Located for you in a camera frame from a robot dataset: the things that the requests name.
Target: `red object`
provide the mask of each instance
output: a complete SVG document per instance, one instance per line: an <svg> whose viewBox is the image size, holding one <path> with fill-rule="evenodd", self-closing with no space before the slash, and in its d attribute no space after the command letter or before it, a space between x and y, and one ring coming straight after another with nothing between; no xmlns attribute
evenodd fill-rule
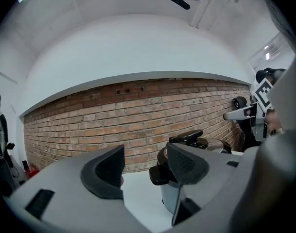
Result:
<svg viewBox="0 0 296 233"><path fill-rule="evenodd" d="M38 169L34 165L30 165L28 169L26 169L27 178L31 179L35 174L39 172Z"/></svg>

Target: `table surface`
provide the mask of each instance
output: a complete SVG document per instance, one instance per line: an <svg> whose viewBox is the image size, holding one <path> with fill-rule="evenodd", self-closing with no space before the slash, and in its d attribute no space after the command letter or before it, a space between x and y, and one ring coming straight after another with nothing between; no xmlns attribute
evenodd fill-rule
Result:
<svg viewBox="0 0 296 233"><path fill-rule="evenodd" d="M121 189L124 204L133 216L153 233L170 229L173 215L163 205L161 189L152 184L149 171L126 173L123 178Z"/></svg>

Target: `white ceiling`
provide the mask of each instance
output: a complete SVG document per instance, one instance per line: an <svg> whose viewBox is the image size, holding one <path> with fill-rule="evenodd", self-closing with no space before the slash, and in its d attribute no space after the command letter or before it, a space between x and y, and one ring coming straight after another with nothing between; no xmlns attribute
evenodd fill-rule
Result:
<svg viewBox="0 0 296 233"><path fill-rule="evenodd" d="M187 2L190 10L170 0L23 0L14 6L2 29L21 51L37 57L54 41L102 17L124 14L175 17L209 30L233 45L237 32L256 18L268 15L260 0Z"/></svg>

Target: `brick wall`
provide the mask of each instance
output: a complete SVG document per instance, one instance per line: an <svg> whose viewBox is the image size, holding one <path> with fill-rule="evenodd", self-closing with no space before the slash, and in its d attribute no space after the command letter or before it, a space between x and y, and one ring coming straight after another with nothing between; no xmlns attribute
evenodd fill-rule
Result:
<svg viewBox="0 0 296 233"><path fill-rule="evenodd" d="M29 163L42 169L86 151L125 145L125 171L147 169L170 136L203 129L239 150L240 131L223 120L248 86L204 79L148 80L93 88L25 116Z"/></svg>

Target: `pot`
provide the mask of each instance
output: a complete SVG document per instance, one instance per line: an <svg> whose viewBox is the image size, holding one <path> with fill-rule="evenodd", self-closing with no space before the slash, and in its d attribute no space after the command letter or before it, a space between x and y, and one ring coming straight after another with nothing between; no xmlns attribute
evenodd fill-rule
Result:
<svg viewBox="0 0 296 233"><path fill-rule="evenodd" d="M170 137L169 142L185 144L194 148L208 151L229 153L231 146L222 140L214 138L200 138L202 130L188 131L178 136ZM165 208L174 214L179 192L179 184L168 166L167 146L157 155L157 165L149 169L150 180L159 185L162 193L162 202Z"/></svg>

